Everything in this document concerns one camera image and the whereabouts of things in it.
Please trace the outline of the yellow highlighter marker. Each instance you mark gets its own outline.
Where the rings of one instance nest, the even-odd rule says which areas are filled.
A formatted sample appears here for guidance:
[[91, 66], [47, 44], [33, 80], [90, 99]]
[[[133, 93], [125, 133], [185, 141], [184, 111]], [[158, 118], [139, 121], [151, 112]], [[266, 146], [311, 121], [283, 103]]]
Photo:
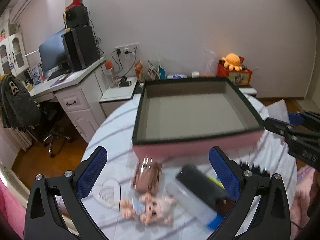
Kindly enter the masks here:
[[212, 182], [214, 182], [217, 186], [221, 187], [222, 189], [225, 189], [221, 181], [218, 177], [214, 178], [213, 176], [206, 175]]

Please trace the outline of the black tv remote control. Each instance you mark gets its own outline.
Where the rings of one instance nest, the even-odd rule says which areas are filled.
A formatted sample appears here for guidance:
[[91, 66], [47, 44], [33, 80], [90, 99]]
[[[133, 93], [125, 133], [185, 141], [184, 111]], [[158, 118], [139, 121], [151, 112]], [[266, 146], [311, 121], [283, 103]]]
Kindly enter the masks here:
[[230, 212], [235, 203], [225, 189], [212, 182], [194, 164], [184, 165], [176, 179], [222, 217]]

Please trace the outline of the pink pig-eared doll figure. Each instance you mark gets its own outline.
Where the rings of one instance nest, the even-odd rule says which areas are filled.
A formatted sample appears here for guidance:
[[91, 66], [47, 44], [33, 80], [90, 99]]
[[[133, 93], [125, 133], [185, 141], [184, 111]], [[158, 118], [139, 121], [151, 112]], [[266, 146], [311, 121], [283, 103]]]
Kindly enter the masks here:
[[137, 219], [144, 225], [161, 223], [164, 225], [173, 224], [173, 196], [154, 197], [145, 193], [139, 198], [122, 199], [120, 211], [126, 219]]

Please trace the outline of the clear tube blue cap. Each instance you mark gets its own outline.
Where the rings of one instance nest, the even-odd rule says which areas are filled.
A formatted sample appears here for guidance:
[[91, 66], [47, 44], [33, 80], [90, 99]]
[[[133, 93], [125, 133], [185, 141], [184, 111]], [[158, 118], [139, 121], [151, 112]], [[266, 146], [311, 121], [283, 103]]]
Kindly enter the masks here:
[[188, 213], [196, 217], [199, 222], [210, 230], [215, 231], [223, 221], [221, 215], [179, 181], [172, 181], [165, 188], [167, 193], [172, 195]]

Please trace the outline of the rose gold metal canister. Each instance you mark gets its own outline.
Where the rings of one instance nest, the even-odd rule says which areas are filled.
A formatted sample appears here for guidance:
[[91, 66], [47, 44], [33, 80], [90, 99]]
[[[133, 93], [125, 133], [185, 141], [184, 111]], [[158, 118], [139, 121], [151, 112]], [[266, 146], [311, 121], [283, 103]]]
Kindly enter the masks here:
[[151, 158], [140, 159], [131, 187], [141, 194], [149, 193], [155, 196], [158, 193], [159, 181], [162, 174], [162, 165]]

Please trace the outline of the bag of oranges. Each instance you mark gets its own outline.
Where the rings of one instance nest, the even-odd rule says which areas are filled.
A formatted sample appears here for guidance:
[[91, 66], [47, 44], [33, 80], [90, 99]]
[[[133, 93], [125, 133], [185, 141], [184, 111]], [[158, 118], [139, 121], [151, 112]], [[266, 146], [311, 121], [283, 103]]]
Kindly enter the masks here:
[[214, 77], [216, 75], [216, 53], [206, 47], [202, 47], [203, 56], [203, 70], [200, 74], [201, 77]]

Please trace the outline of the white paper cup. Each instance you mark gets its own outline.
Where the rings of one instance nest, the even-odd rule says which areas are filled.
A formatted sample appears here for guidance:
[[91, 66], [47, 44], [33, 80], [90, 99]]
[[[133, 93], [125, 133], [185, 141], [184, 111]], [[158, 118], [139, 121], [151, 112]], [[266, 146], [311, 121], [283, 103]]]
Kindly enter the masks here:
[[192, 72], [192, 73], [191, 73], [191, 77], [192, 77], [192, 78], [200, 77], [200, 73], [199, 73], [199, 72]]

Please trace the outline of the dark jacket on chair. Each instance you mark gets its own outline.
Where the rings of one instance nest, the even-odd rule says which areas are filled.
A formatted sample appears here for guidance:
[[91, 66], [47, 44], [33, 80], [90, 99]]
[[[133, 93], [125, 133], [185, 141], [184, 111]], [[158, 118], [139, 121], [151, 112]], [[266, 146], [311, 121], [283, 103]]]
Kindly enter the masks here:
[[4, 128], [26, 129], [40, 123], [41, 112], [23, 83], [12, 74], [1, 76], [1, 121]]

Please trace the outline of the white computer desk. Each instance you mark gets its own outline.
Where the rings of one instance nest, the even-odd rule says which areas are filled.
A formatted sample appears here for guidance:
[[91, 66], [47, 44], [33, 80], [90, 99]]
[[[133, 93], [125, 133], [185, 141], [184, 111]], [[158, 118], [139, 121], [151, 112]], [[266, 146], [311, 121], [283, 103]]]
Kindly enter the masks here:
[[100, 104], [108, 88], [103, 73], [104, 63], [105, 57], [101, 57], [86, 69], [70, 74], [62, 82], [59, 82], [59, 77], [45, 80], [30, 91], [31, 97], [37, 102], [57, 100], [87, 143], [106, 119]]

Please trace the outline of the wet wipes pack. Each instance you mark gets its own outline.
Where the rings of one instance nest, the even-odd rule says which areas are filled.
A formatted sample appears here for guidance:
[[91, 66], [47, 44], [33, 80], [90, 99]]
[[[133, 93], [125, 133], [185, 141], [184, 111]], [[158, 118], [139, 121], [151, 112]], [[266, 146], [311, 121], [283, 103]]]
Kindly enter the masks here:
[[169, 74], [167, 79], [185, 79], [187, 76], [185, 74]]

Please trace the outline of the black cylindrical bluetooth speaker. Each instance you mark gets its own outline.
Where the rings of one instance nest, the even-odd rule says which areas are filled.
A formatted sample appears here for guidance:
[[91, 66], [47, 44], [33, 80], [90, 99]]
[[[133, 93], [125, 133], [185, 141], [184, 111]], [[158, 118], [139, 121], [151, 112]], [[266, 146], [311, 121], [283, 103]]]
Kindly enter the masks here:
[[132, 86], [131, 81], [120, 81], [118, 83], [118, 87], [130, 87], [130, 86]]

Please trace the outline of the orange snack bag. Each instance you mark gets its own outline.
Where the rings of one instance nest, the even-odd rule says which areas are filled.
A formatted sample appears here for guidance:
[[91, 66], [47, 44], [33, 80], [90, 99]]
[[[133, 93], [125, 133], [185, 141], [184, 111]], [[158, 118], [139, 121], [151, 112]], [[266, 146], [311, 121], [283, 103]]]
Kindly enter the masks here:
[[145, 77], [144, 77], [144, 69], [141, 61], [138, 61], [135, 64], [135, 73], [136, 73], [138, 82], [143, 83], [145, 81]]

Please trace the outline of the orange-lid glass bottle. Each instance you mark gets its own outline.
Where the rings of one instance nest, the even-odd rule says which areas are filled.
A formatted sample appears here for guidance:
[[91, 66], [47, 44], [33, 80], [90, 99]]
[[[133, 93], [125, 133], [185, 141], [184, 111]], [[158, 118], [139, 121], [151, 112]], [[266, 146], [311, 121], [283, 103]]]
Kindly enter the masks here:
[[118, 85], [118, 78], [113, 67], [113, 63], [110, 60], [105, 61], [106, 76], [110, 87], [116, 87]]

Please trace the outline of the white glass-door cabinet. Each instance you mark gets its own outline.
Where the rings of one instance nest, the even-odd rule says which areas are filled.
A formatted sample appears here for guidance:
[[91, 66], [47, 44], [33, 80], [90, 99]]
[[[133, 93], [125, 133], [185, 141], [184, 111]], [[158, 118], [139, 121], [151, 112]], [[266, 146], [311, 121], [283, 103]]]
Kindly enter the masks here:
[[12, 74], [17, 76], [29, 68], [25, 57], [22, 33], [15, 33], [1, 41], [1, 75]]

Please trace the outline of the white air conditioner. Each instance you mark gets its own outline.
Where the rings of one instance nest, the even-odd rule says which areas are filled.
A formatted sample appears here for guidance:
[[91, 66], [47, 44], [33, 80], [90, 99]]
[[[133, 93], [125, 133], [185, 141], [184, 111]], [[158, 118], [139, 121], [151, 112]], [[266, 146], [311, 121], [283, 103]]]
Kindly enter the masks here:
[[20, 16], [26, 11], [36, 0], [18, 0], [10, 12], [10, 23], [16, 23]]

